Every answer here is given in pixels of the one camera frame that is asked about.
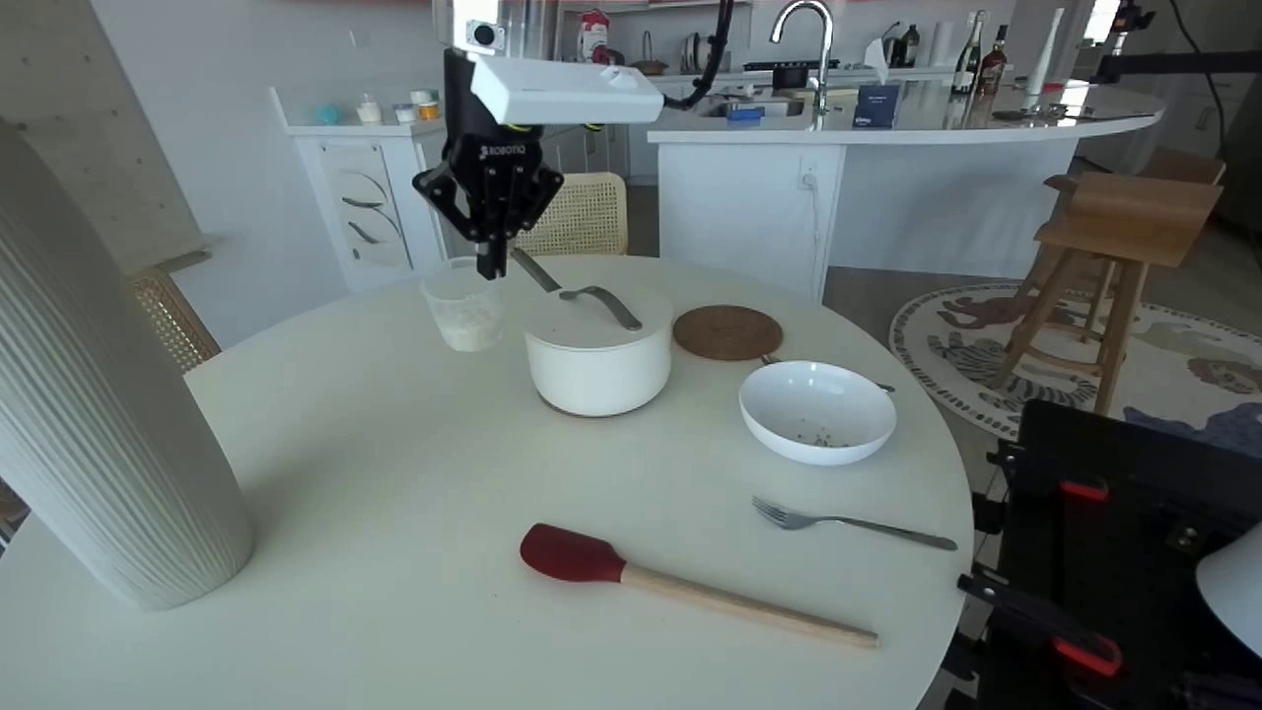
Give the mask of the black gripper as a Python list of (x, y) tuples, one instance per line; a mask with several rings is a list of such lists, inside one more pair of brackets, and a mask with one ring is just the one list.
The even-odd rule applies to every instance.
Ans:
[(443, 162), (414, 176), (445, 225), (474, 242), (484, 280), (506, 277), (506, 242), (533, 227), (559, 184), (533, 129), (452, 135)]

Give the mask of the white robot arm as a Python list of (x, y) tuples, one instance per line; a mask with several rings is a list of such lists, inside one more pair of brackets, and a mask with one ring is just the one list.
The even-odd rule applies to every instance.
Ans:
[(506, 277), (509, 246), (541, 220), (563, 184), (544, 162), (548, 125), (654, 122), (663, 91), (625, 64), (445, 46), (443, 162), (414, 188), (468, 242), (484, 280)]

